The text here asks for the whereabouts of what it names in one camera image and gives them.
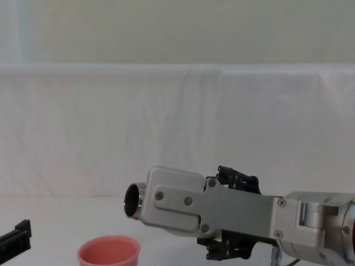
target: white backdrop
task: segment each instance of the white backdrop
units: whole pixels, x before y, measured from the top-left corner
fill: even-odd
[[[353,0],[0,0],[0,62],[354,63]]]
[[[154,165],[354,192],[354,65],[0,68],[0,194],[122,196]]]

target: pink cup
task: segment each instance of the pink cup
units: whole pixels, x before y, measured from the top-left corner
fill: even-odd
[[[105,236],[90,240],[78,251],[80,266],[137,266],[139,243],[125,236]]]

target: black cable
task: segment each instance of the black cable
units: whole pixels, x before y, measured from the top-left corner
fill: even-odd
[[[294,266],[296,265],[297,263],[299,263],[301,260],[300,259],[295,259],[293,262],[287,264],[286,266]]]

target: cup rim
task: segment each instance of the cup rim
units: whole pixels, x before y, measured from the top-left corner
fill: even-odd
[[[86,260],[82,259],[80,254],[82,253],[82,251],[88,247],[90,247],[91,245],[94,245],[102,240],[106,240],[106,239],[120,239],[123,241],[126,241],[127,243],[133,244],[136,247],[136,252],[134,253],[134,255],[132,255],[132,257],[123,260],[121,262],[116,262],[116,263],[112,263],[112,264],[94,264],[94,263],[90,263],[87,262]],[[122,264],[126,264],[131,262],[132,260],[136,259],[138,254],[140,252],[140,244],[138,243],[137,240],[128,237],[128,236],[121,236],[121,235],[108,235],[108,236],[102,236],[102,237],[97,237],[94,239],[91,239],[87,242],[85,242],[78,250],[77,252],[77,257],[80,263],[86,264],[87,266],[99,266],[99,265],[105,265],[105,266],[121,266]]]

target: screw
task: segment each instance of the screw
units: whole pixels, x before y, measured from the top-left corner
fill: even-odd
[[[161,191],[158,191],[158,192],[155,194],[155,199],[156,199],[157,201],[161,201],[163,198],[164,198],[164,193],[162,193]]]
[[[281,232],[280,230],[276,230],[274,233],[273,233],[273,236],[276,238],[276,239],[281,239],[283,238],[283,232]]]
[[[201,232],[207,233],[209,230],[210,230],[210,227],[208,224],[204,223],[203,225],[201,225]]]
[[[343,227],[343,233],[344,234],[350,234],[350,227],[349,226],[344,226]]]
[[[186,198],[184,198],[184,204],[185,204],[186,206],[191,205],[191,204],[192,204],[192,198],[191,198],[191,197],[186,197]]]
[[[280,199],[277,201],[277,205],[278,205],[279,207],[281,207],[281,208],[286,207],[286,204],[287,204],[287,202],[286,202],[286,200],[285,200],[284,198],[280,198]]]
[[[209,180],[209,186],[210,187],[214,187],[216,185],[216,180],[214,179],[214,178],[211,178],[210,180]]]

